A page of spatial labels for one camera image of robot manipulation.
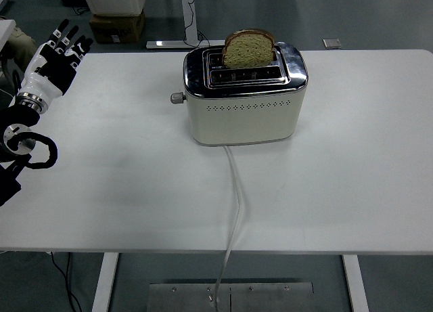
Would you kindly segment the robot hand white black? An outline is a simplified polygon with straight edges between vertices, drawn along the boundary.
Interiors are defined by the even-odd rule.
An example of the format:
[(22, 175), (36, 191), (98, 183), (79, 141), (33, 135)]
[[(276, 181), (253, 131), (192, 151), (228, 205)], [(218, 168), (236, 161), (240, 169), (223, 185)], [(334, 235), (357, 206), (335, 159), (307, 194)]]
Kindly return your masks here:
[(74, 40), (78, 27), (68, 25), (69, 20), (63, 20), (39, 46), (24, 73), (20, 95), (28, 93), (47, 103), (67, 92), (93, 44), (84, 35)]

